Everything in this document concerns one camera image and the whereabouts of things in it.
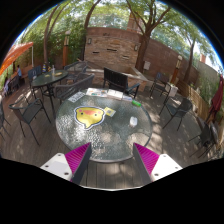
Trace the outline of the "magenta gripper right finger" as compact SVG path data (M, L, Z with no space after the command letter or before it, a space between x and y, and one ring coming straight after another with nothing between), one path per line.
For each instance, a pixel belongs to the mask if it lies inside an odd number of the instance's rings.
M159 155L137 143L133 144L133 156L138 165L144 185L182 169L169 155Z

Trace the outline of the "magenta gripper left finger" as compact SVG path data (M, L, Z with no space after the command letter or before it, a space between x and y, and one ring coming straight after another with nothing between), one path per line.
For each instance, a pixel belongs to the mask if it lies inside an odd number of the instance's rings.
M57 153L41 169L79 185L91 153L91 144L87 143L66 154Z

